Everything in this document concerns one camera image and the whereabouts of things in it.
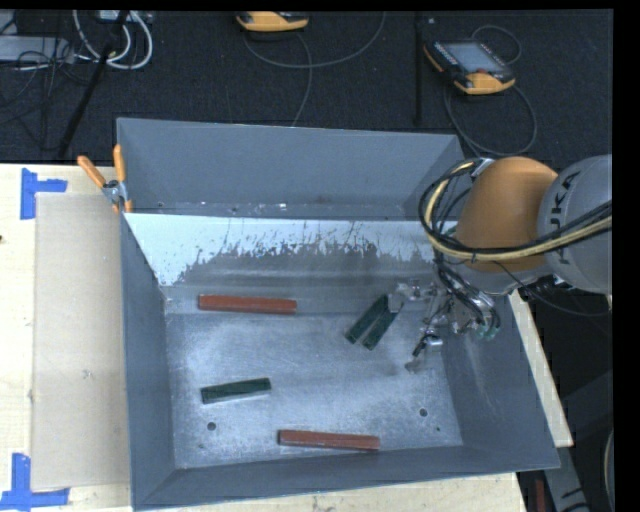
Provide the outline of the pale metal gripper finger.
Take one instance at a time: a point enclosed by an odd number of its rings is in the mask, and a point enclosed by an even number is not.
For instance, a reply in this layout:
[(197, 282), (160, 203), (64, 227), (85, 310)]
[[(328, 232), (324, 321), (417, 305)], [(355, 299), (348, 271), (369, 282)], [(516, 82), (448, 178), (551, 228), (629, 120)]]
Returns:
[(414, 347), (405, 369), (410, 374), (417, 374), (426, 370), (441, 353), (444, 341), (434, 333), (426, 333)]
[(399, 313), (406, 304), (425, 300), (425, 294), (418, 281), (399, 282), (387, 295), (387, 305), (391, 313)]

